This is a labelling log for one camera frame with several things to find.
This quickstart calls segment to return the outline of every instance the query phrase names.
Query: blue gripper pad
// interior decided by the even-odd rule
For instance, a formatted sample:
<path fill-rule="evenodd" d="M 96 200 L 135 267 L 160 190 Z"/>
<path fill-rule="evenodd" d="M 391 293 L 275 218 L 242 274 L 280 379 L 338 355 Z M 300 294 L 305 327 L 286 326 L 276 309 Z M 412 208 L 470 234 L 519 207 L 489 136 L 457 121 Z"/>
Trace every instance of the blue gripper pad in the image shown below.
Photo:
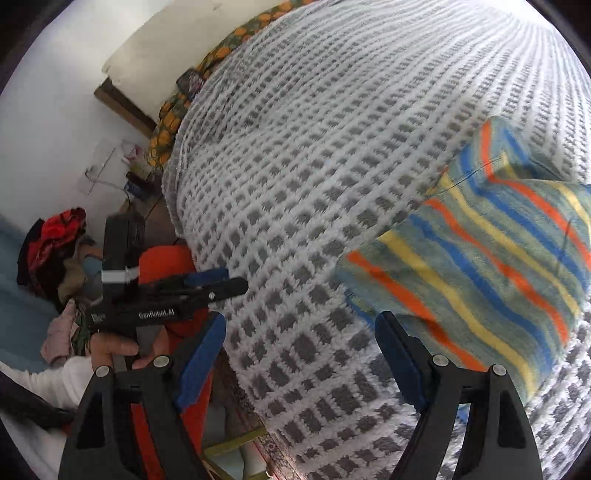
<path fill-rule="evenodd" d="M 213 268 L 204 272 L 190 273 L 184 280 L 188 287 L 203 287 L 212 283 L 227 280 L 230 277 L 227 268 Z"/>
<path fill-rule="evenodd" d="M 428 401 L 421 385 L 421 372 L 383 314 L 375 321 L 375 339 L 404 400 L 423 411 Z"/>
<path fill-rule="evenodd" d="M 174 399 L 179 412 L 193 405 L 201 393 L 203 384 L 213 367 L 226 338 L 226 319 L 219 313 L 213 319 L 209 331 L 188 361 L 179 380 L 180 391 Z"/>

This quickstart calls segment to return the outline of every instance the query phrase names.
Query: white wall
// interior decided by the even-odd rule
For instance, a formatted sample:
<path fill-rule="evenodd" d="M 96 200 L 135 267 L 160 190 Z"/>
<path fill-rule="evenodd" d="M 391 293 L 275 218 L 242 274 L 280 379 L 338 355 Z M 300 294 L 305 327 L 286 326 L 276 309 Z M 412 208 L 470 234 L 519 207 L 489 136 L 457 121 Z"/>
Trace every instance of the white wall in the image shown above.
<path fill-rule="evenodd" d="M 74 185 L 101 139 L 147 139 L 93 96 L 107 58 L 170 0 L 74 0 L 39 35 L 0 96 L 0 215 L 22 231 L 71 207 L 86 209 L 102 242 L 105 218 L 125 194 Z M 111 159 L 101 179 L 123 185 Z"/>

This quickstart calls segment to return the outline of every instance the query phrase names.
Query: gray checkered blanket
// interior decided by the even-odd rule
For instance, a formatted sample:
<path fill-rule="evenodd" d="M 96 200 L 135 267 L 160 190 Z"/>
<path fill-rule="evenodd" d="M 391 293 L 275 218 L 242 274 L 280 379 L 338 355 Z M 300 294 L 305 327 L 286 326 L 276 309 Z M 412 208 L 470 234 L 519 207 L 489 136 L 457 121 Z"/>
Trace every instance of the gray checkered blanket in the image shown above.
<path fill-rule="evenodd" d="M 322 0 L 230 55 L 185 117 L 164 190 L 226 302 L 241 387 L 302 476 L 387 479 L 417 415 L 332 269 L 413 210 L 489 116 L 589 180 L 591 82 L 557 31 L 478 2 Z M 545 478 L 591 432 L 591 306 L 527 405 Z M 464 427 L 440 475 L 450 478 Z"/>

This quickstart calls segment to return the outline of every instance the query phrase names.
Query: orange cloth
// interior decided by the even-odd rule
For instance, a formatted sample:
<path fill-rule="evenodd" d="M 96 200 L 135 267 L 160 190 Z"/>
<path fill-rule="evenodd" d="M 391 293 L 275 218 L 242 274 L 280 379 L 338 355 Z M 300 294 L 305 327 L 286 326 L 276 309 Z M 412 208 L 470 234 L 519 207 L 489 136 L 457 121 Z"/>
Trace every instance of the orange cloth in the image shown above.
<path fill-rule="evenodd" d="M 144 252 L 139 259 L 139 283 L 150 283 L 172 275 L 183 275 L 195 271 L 191 251 L 185 246 L 166 245 L 153 247 Z M 207 319 L 207 309 L 198 310 L 193 320 L 185 322 L 169 323 L 166 325 L 170 342 L 170 352 L 174 352 L 179 343 L 188 336 L 193 336 L 203 326 Z M 193 442 L 196 452 L 201 452 L 201 438 L 205 425 L 205 415 L 209 396 L 212 392 L 212 374 L 205 381 L 199 399 L 191 405 L 182 415 L 181 419 L 189 438 Z M 135 434 L 138 440 L 139 451 L 148 480 L 164 480 L 164 471 L 158 461 L 156 450 L 152 443 L 150 430 L 146 421 L 144 409 L 141 405 L 132 405 L 132 417 L 134 420 Z"/>

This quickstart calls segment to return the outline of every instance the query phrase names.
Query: striped towel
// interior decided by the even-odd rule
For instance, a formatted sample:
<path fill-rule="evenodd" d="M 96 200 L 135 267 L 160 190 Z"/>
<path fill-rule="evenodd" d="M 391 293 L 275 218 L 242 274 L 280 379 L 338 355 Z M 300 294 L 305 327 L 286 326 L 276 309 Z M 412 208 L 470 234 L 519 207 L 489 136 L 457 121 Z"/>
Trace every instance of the striped towel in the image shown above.
<path fill-rule="evenodd" d="M 589 283 L 589 187 L 491 118 L 415 213 L 339 260 L 370 324 L 391 310 L 456 365 L 504 365 L 526 402 L 563 351 Z"/>

